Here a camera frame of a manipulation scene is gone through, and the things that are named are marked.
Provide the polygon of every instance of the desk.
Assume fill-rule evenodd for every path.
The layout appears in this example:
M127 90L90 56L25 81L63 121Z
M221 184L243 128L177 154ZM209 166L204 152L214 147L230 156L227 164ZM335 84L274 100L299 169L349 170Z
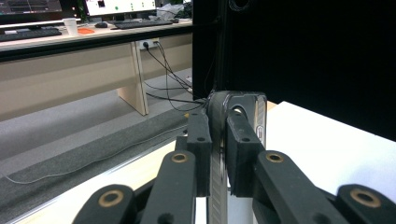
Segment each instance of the desk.
M139 49L138 40L182 34L191 22L133 30L88 28L94 34L63 35L0 44L0 121L68 103L100 92L119 96L142 115L149 112L145 78L164 74ZM160 39L177 71L191 67L191 34Z

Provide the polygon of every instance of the gray carpet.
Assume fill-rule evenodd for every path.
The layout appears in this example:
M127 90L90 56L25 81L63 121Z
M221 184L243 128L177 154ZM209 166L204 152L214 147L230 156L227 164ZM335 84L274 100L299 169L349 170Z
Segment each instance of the gray carpet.
M148 83L161 82L149 80ZM168 87L176 86L176 83L169 83ZM147 88L152 94L166 96L165 91ZM83 107L88 102L101 100L102 103L94 108L92 104L76 108L75 103L71 103L0 123L1 172L16 181L34 181L16 184L1 175L0 223L25 214L145 151L155 150L186 129L183 127L187 124L185 112L173 109L165 100L148 97L149 115L143 117L120 98L114 98L114 94L103 93L78 102ZM172 91L170 96L182 100L192 98L184 90ZM107 97L111 101L117 99L117 102L109 103ZM174 106L184 110L197 105L174 103ZM38 122L35 117L42 119L46 115L47 126L34 125ZM58 174L66 175L36 181L46 175Z

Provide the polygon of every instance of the computer monitor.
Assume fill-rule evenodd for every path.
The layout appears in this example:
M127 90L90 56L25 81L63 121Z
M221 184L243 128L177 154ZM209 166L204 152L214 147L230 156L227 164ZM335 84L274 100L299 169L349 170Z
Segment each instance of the computer monitor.
M155 0L82 0L89 17L117 17L156 9Z
M79 18L78 0L0 0L0 31L51 26L71 17Z

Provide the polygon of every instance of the keyboard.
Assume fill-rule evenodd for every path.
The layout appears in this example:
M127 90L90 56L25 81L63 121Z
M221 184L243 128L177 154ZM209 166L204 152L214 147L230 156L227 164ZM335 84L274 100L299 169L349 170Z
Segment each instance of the keyboard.
M115 23L114 25L121 30L127 30L127 29L134 29L134 28L171 25L171 24L173 24L171 21L141 21L141 22Z
M32 39L45 36L61 35L62 33L58 29L42 29L33 31L24 31L16 34L10 35L0 35L0 42L22 40L22 39Z

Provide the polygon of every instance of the desk leg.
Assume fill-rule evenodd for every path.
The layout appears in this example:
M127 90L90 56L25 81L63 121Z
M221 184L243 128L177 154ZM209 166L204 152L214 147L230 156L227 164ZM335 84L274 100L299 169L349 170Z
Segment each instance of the desk leg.
M145 116L149 113L148 100L144 84L142 71L142 60L140 50L137 47L138 42L131 43L132 61L134 65L135 83L126 87L118 88L117 93L120 98L131 105L137 112Z

